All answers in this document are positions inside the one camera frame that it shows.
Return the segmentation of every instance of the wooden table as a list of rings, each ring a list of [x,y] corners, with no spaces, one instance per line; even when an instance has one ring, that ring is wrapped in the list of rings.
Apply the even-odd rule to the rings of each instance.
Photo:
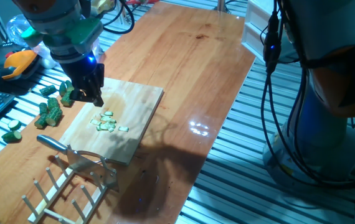
[[[243,18],[159,2],[107,50],[106,77],[160,86],[165,93],[131,164],[110,164],[117,169],[120,192],[106,194],[91,223],[175,222],[254,60],[240,43],[243,26]],[[48,191],[52,183],[45,168],[61,175],[55,151],[36,136],[60,139],[82,106],[63,108],[57,128],[41,131],[31,123],[20,143],[0,152],[0,223],[27,223],[31,212],[21,196],[36,206],[42,198],[33,181]],[[81,184],[95,189],[74,178],[55,212],[78,218],[70,201],[76,199],[81,208],[87,203]],[[44,223],[58,222],[45,218]]]

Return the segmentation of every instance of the knife handle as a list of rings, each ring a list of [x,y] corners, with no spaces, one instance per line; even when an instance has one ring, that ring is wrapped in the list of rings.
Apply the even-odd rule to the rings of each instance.
[[[38,140],[43,145],[53,150],[56,150],[57,152],[61,152],[62,154],[67,155],[67,147],[59,143],[52,137],[40,134],[36,137],[36,140]]]

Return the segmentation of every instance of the cucumber piece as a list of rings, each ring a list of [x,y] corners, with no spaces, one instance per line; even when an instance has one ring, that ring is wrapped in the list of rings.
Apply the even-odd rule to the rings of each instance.
[[[9,133],[3,134],[3,141],[6,143],[16,142],[21,139],[21,133],[18,131],[11,131]]]
[[[47,109],[47,104],[46,103],[39,103],[39,114],[47,114],[49,110]]]
[[[118,130],[119,130],[119,131],[126,131],[126,132],[128,132],[128,131],[129,131],[129,128],[128,128],[128,127],[119,127]]]
[[[47,126],[46,117],[47,114],[42,114],[40,118],[38,118],[38,120],[35,121],[34,123],[35,127],[37,127],[38,129],[44,129]]]
[[[92,120],[90,121],[90,123],[91,123],[91,124],[94,124],[94,125],[101,125],[101,122],[100,122],[100,121],[97,121],[97,120],[95,120],[95,119],[92,119]]]
[[[62,82],[59,88],[60,96],[64,96],[67,92],[67,87],[65,86],[65,82]]]
[[[100,121],[106,121],[106,122],[111,122],[111,123],[116,123],[116,121],[112,118],[110,118],[109,116],[102,116],[102,118],[100,119]]]
[[[47,86],[40,90],[40,93],[44,96],[49,96],[50,94],[55,93],[57,90],[54,85]]]
[[[60,108],[53,108],[46,116],[46,123],[54,127],[59,123],[62,115],[63,111]]]
[[[99,125],[99,127],[101,130],[108,130],[108,126],[106,125],[106,123]]]
[[[21,128],[21,122],[18,120],[12,120],[8,124],[10,131],[16,131]]]
[[[74,89],[74,87],[72,86],[71,81],[65,81],[65,84],[67,86],[67,91],[72,91]]]
[[[49,111],[52,111],[53,108],[60,108],[59,101],[57,101],[57,99],[54,97],[50,97],[47,100],[47,107]]]
[[[64,106],[71,106],[73,100],[70,99],[70,95],[71,95],[71,91],[68,91],[60,100],[61,104],[63,104]]]

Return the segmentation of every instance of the knife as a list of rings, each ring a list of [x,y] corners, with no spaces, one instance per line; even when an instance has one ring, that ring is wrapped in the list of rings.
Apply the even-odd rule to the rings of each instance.
[[[103,167],[86,157],[83,157],[79,152],[71,149],[70,146],[64,146],[60,142],[56,141],[52,137],[46,135],[38,135],[36,139],[43,145],[66,155],[70,168],[73,169],[78,175],[84,176],[94,181],[90,175],[94,172],[100,180],[100,183],[105,187],[119,192],[118,182],[116,179],[116,173],[108,167]]]

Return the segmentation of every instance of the metal platform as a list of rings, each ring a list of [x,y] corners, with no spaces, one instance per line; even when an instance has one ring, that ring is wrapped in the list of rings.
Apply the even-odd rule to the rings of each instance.
[[[165,0],[188,7],[213,9],[217,0]],[[232,2],[227,7],[232,14],[245,16],[247,3]],[[134,11],[139,19],[149,7]],[[113,18],[109,13],[104,22]],[[112,29],[126,29],[119,21]],[[103,32],[100,45],[109,48],[120,36]],[[279,65],[273,74],[273,94],[280,124],[288,117],[299,83],[297,64]],[[176,223],[355,223],[355,190],[302,195],[298,200],[278,186],[263,168],[262,150],[265,144],[260,120],[260,100],[265,81],[265,67],[256,60],[238,93],[234,104],[215,140],[194,187]],[[39,93],[46,85],[59,86],[68,80],[59,67],[41,70],[25,83],[14,87],[32,91],[18,96],[16,104],[0,116],[0,151],[5,143],[1,136],[8,131],[11,119],[20,120],[21,130],[39,114],[38,105],[47,101]],[[265,114],[269,135],[276,131],[270,110]]]

